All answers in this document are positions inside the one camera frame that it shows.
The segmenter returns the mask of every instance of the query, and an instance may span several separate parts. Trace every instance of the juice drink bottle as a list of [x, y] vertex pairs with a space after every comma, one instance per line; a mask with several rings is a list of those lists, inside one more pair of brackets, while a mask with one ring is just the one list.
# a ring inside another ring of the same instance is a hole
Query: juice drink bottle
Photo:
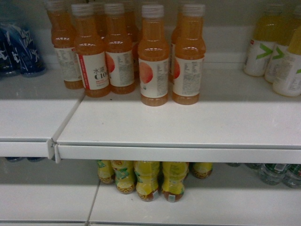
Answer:
[[244, 65], [246, 74], [255, 77], [264, 75], [274, 45], [281, 35], [284, 20], [282, 8], [281, 4], [268, 4], [265, 15], [257, 22]]
[[281, 29], [282, 33], [279, 40], [274, 46], [272, 56], [264, 74], [264, 78], [268, 82], [273, 82], [277, 72], [279, 71], [281, 62], [285, 56], [288, 45], [292, 39], [295, 30], [301, 26], [301, 5], [297, 6], [293, 13], [293, 18], [290, 19]]
[[135, 89], [132, 41], [127, 34], [121, 3], [104, 5], [108, 34], [104, 39], [112, 92], [131, 93]]
[[150, 202], [159, 196], [158, 173], [160, 162], [158, 161], [135, 161], [134, 169], [137, 176], [136, 191], [139, 197]]
[[138, 46], [141, 101], [160, 106], [168, 100], [169, 47], [164, 36], [164, 7], [142, 6], [143, 38]]
[[184, 184], [188, 171], [188, 162], [164, 161], [163, 162], [164, 182], [162, 194], [169, 202], [176, 202], [184, 194]]
[[105, 64], [104, 43], [97, 34], [93, 8], [90, 4], [73, 4], [77, 35], [74, 41], [80, 73], [89, 97], [103, 97], [110, 90]]
[[130, 194], [135, 190], [136, 175], [133, 161], [111, 160], [115, 171], [115, 184], [123, 194]]
[[301, 27], [293, 34], [279, 72], [273, 83], [273, 90], [287, 97], [301, 94]]
[[112, 184], [115, 179], [115, 172], [110, 160], [97, 160], [98, 177], [104, 184]]
[[51, 41], [68, 89], [84, 88], [77, 61], [74, 39], [76, 31], [71, 24], [64, 0], [45, 1], [47, 14], [52, 24]]
[[169, 74], [168, 80], [174, 82], [174, 59], [175, 59], [175, 42], [181, 35], [182, 8], [183, 5], [195, 3], [195, 0], [178, 0], [177, 25], [171, 34], [170, 54], [169, 54]]
[[104, 13], [104, 1], [89, 2], [93, 7], [94, 18], [98, 35], [104, 40], [107, 35], [107, 23]]
[[181, 35], [176, 41], [173, 100], [191, 105], [198, 101], [206, 52], [202, 38], [205, 5], [185, 4], [182, 8]]

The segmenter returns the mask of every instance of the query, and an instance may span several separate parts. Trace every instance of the supermarket shelf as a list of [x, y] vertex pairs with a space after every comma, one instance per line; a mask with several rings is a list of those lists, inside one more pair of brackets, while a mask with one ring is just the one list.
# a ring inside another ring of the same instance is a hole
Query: supermarket shelf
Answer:
[[85, 97], [57, 140], [61, 158], [301, 163], [301, 97], [242, 70], [206, 69], [200, 101], [160, 107]]

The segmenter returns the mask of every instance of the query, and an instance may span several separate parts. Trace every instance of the yellow bottle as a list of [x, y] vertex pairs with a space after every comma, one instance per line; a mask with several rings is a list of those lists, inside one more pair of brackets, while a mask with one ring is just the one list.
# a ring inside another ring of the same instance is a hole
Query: yellow bottle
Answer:
[[188, 171], [188, 162], [164, 161], [163, 162], [164, 182], [162, 194], [169, 202], [180, 200], [184, 194], [184, 184]]
[[71, 24], [65, 2], [64, 0], [47, 0], [45, 4], [52, 24], [51, 41], [62, 70], [65, 86], [68, 89], [84, 88], [74, 47], [76, 31]]
[[122, 3], [104, 5], [108, 34], [104, 39], [106, 62], [111, 90], [116, 94], [131, 93], [135, 89], [132, 41], [127, 34]]
[[264, 75], [274, 45], [281, 35], [284, 22], [282, 4], [268, 4], [265, 15], [256, 24], [244, 64], [244, 72], [260, 77]]
[[136, 191], [139, 197], [150, 202], [159, 196], [158, 173], [160, 162], [158, 161], [135, 161], [134, 169], [137, 176]]
[[104, 43], [97, 34], [93, 8], [90, 4], [73, 4], [77, 35], [74, 41], [85, 93], [89, 97], [103, 97], [110, 90], [104, 59]]
[[205, 5], [185, 4], [182, 8], [181, 35], [176, 41], [173, 100], [192, 105], [199, 99], [206, 47], [202, 38]]
[[287, 51], [288, 45], [292, 39], [295, 30], [301, 26], [301, 5], [298, 5], [291, 18], [281, 29], [281, 35], [274, 46], [272, 56], [269, 60], [267, 69], [264, 73], [266, 81], [272, 83], [275, 76], [280, 68], [285, 52]]
[[169, 47], [164, 36], [164, 7], [143, 5], [143, 38], [138, 46], [141, 101], [160, 106], [168, 100]]

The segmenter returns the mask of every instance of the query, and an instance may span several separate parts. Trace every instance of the orange juice bottle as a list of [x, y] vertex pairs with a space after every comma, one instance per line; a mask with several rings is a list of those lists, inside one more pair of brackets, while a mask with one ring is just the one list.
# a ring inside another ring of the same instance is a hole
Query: orange juice bottle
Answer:
[[89, 2], [93, 7], [94, 18], [98, 35], [104, 40], [107, 35], [107, 23], [104, 13], [104, 1]]
[[178, 0], [177, 25], [171, 34], [170, 54], [169, 54], [169, 74], [168, 80], [174, 82], [174, 59], [175, 42], [181, 35], [182, 7], [184, 4], [195, 3], [195, 0]]
[[71, 24], [64, 0], [45, 1], [47, 14], [52, 24], [51, 41], [68, 89], [84, 88], [76, 58], [74, 39], [76, 31]]
[[198, 101], [205, 43], [202, 38], [205, 5], [185, 4], [181, 35], [176, 41], [173, 100], [191, 105]]
[[269, 60], [267, 69], [264, 73], [264, 78], [268, 82], [273, 82], [280, 68], [285, 52], [292, 39], [295, 30], [301, 26], [301, 5], [298, 5], [291, 18], [281, 29], [281, 35], [274, 46], [272, 56]]
[[268, 4], [265, 14], [259, 19], [250, 42], [244, 64], [244, 72], [248, 75], [260, 77], [264, 75], [274, 45], [281, 35], [282, 4]]
[[160, 106], [168, 100], [169, 47], [164, 36], [164, 7], [142, 6], [143, 38], [138, 46], [141, 101]]
[[73, 4], [77, 35], [74, 41], [85, 93], [103, 97], [111, 88], [104, 59], [104, 43], [97, 34], [93, 8], [90, 4]]
[[131, 93], [135, 89], [132, 41], [127, 34], [122, 3], [104, 5], [108, 34], [104, 39], [112, 92]]

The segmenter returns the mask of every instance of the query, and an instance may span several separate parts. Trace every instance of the orange liquid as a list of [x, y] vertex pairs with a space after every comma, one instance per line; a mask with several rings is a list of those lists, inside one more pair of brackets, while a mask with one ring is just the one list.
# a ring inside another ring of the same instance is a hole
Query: orange liquid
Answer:
[[[88, 56], [104, 52], [104, 43], [97, 34], [95, 19], [93, 16], [79, 16], [75, 19], [77, 25], [77, 36], [74, 41], [75, 49], [78, 54]], [[103, 89], [85, 89], [89, 97], [103, 97], [111, 90], [111, 86]]]
[[[169, 57], [169, 46], [164, 36], [163, 19], [142, 21], [143, 38], [139, 43], [139, 58], [145, 61], [161, 61]], [[141, 101], [148, 106], [160, 106], [167, 102], [168, 94], [159, 98], [149, 98], [141, 94]]]
[[[110, 53], [125, 53], [132, 50], [132, 41], [127, 34], [125, 17], [123, 15], [107, 16], [108, 34], [104, 39], [105, 51]], [[111, 86], [116, 94], [127, 94], [135, 90], [135, 83], [129, 86]]]
[[[203, 18], [183, 16], [181, 36], [176, 41], [175, 56], [184, 60], [202, 59], [206, 46], [202, 38]], [[173, 100], [181, 105], [192, 105], [199, 99], [199, 94], [184, 97], [173, 92]]]
[[[51, 41], [55, 48], [73, 48], [76, 31], [71, 24], [70, 16], [67, 12], [47, 12], [52, 24]], [[84, 88], [82, 80], [65, 81], [65, 87], [68, 89]]]

